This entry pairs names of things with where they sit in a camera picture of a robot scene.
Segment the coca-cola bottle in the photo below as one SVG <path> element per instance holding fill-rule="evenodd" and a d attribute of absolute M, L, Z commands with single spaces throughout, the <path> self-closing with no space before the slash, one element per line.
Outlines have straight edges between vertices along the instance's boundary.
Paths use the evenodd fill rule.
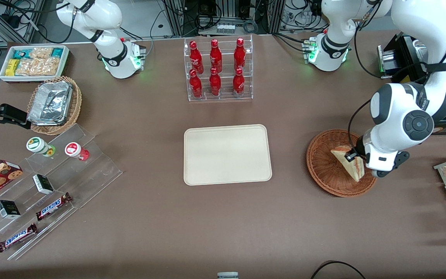
<path fill-rule="evenodd" d="M 242 97 L 244 94 L 244 82 L 245 79 L 242 76 L 242 68 L 238 68 L 235 71 L 235 76 L 233 77 L 233 95 L 237 98 Z"/>
<path fill-rule="evenodd" d="M 245 66 L 245 49 L 244 49 L 244 39 L 239 38 L 237 39 L 237 47 L 235 48 L 235 52 L 233 53 L 233 59 L 234 59 L 234 67 L 235 71 L 242 67 L 242 69 Z"/>
<path fill-rule="evenodd" d="M 190 69 L 190 89 L 192 90 L 192 95 L 196 99 L 202 98 L 202 83 L 201 79 L 197 76 L 197 72 L 194 69 Z"/>
<path fill-rule="evenodd" d="M 209 53 L 209 58 L 211 59 L 211 67 L 215 67 L 218 73 L 223 71 L 223 59 L 221 58 L 221 50 L 218 47 L 217 39 L 211 40 L 211 53 Z"/>
<path fill-rule="evenodd" d="M 209 77 L 209 84 L 211 85 L 211 94 L 218 97 L 221 92 L 221 78 L 216 67 L 211 68 L 211 77 Z"/>
<path fill-rule="evenodd" d="M 197 74 L 202 74 L 204 73 L 204 66 L 202 65 L 202 55 L 197 49 L 197 43 L 195 41 L 191 41 L 189 45 L 190 63 L 192 64 L 192 68 L 197 71 Z"/>

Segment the brown tabletop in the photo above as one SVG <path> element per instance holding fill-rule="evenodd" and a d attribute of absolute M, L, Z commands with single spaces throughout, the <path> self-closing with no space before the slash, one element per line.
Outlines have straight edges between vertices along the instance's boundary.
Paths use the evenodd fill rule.
<path fill-rule="evenodd" d="M 393 34 L 359 33 L 368 68 Z M 309 142 L 345 129 L 384 82 L 354 53 L 322 72 L 272 36 L 253 39 L 254 100 L 224 104 L 187 101 L 183 40 L 156 41 L 145 71 L 125 80 L 105 71 L 92 44 L 69 45 L 67 75 L 83 94 L 78 122 L 125 173 L 20 260 L 0 258 L 0 278 L 206 279 L 235 270 L 242 279 L 302 279 L 327 260 L 367 278 L 446 278 L 446 192 L 432 169 L 446 161 L 446 136 L 411 148 L 411 159 L 364 196 L 326 193 L 305 167 Z M 35 86 L 2 82 L 0 103 L 25 109 Z M 268 130 L 271 180 L 187 186 L 184 132 L 245 124 Z M 364 109 L 353 131 L 372 125 Z M 0 159 L 28 157 L 32 136 L 0 125 Z"/>

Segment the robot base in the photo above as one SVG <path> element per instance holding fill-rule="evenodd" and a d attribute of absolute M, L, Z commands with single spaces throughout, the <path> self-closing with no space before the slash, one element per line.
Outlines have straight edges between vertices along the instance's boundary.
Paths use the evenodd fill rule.
<path fill-rule="evenodd" d="M 124 42 L 124 44 L 127 46 L 127 55 L 118 66 L 112 67 L 103 59 L 106 70 L 115 78 L 128 78 L 135 72 L 144 69 L 146 49 L 141 49 L 139 45 L 131 42 Z"/>
<path fill-rule="evenodd" d="M 335 71 L 347 59 L 348 49 L 342 57 L 333 59 L 329 54 L 322 49 L 321 39 L 324 34 L 319 34 L 316 37 L 309 38 L 309 41 L 302 43 L 302 50 L 304 53 L 304 62 L 306 64 L 315 65 L 321 71 Z"/>

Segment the white box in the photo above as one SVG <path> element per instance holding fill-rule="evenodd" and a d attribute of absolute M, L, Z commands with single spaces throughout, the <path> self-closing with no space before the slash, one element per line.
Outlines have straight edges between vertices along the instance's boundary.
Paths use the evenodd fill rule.
<path fill-rule="evenodd" d="M 6 68 L 8 67 L 8 62 L 13 58 L 13 55 L 16 51 L 20 50 L 28 50 L 31 48 L 55 48 L 55 49 L 63 49 L 62 56 L 60 58 L 60 64 L 58 65 L 58 70 L 54 76 L 6 76 Z M 63 70 L 65 68 L 65 64 L 67 63 L 67 58 L 69 54 L 69 49 L 66 46 L 62 45 L 33 45 L 33 46 L 12 46 L 8 49 L 7 56 L 5 58 L 5 62 L 1 67 L 0 71 L 0 79 L 2 81 L 6 81 L 7 83 L 25 83 L 32 81 L 47 81 L 48 79 L 58 78 L 62 76 Z"/>

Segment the wicker basket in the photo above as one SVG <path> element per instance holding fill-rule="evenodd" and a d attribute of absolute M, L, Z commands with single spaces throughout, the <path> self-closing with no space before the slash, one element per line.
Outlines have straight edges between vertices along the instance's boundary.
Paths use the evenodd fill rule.
<path fill-rule="evenodd" d="M 350 134 L 355 143 L 359 136 Z M 349 145 L 346 130 L 331 129 L 315 136 L 307 149 L 306 163 L 309 172 L 321 188 L 333 195 L 349 197 L 365 194 L 373 187 L 376 178 L 369 171 L 366 171 L 359 182 L 350 177 L 330 152 L 339 145 Z"/>
<path fill-rule="evenodd" d="M 67 122 L 62 126 L 37 126 L 32 124 L 30 129 L 36 133 L 40 134 L 47 134 L 48 136 L 55 136 L 57 134 L 61 134 L 68 130 L 70 127 L 73 126 L 77 122 L 78 115 L 80 114 L 80 106 L 82 105 L 82 93 L 80 92 L 80 88 L 78 88 L 77 84 L 69 77 L 67 76 L 60 76 L 57 78 L 50 79 L 48 81 L 45 81 L 45 83 L 57 83 L 59 81 L 66 81 L 67 83 L 73 85 L 73 92 L 70 100 L 70 108 L 67 115 Z M 32 94 L 32 97 L 30 98 L 29 105 L 27 106 L 27 113 L 30 112 L 30 109 L 32 108 L 32 104 L 34 103 L 34 98 L 36 96 L 37 89 L 34 90 L 34 94 Z"/>

